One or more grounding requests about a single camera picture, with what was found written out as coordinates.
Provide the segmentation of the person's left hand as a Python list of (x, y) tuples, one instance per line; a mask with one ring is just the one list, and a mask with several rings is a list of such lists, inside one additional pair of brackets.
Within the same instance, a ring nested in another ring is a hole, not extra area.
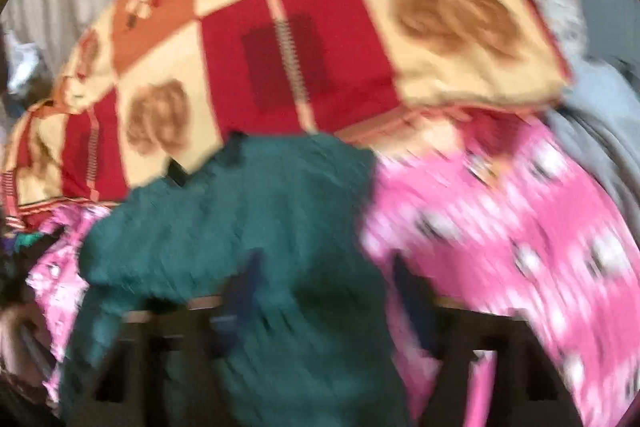
[(1, 362), (10, 375), (32, 387), (51, 377), (51, 335), (37, 303), (12, 303), (1, 311)]

